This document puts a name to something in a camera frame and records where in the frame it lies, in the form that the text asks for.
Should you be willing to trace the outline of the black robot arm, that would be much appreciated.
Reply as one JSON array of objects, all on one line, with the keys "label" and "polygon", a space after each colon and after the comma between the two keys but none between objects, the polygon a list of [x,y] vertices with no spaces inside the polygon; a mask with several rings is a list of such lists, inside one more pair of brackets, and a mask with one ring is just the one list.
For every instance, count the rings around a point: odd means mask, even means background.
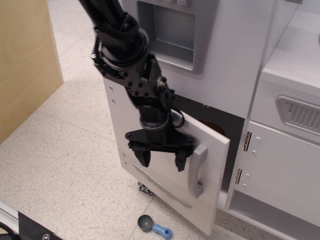
[{"label": "black robot arm", "polygon": [[150,51],[147,33],[117,0],[83,0],[81,5],[95,31],[95,67],[123,86],[139,111],[141,129],[125,134],[129,148],[144,167],[149,166],[152,151],[173,153],[177,169],[183,171],[194,139],[173,123],[175,92]]}]

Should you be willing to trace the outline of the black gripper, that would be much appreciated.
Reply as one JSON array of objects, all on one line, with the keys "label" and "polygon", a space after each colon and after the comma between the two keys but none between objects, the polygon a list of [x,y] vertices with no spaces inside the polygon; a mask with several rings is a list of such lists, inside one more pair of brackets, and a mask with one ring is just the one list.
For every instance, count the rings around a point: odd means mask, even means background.
[{"label": "black gripper", "polygon": [[129,148],[144,167],[149,166],[152,151],[174,153],[175,165],[178,171],[182,172],[187,158],[194,151],[194,139],[171,124],[157,130],[142,128],[130,131],[125,134],[125,138],[129,141]]}]

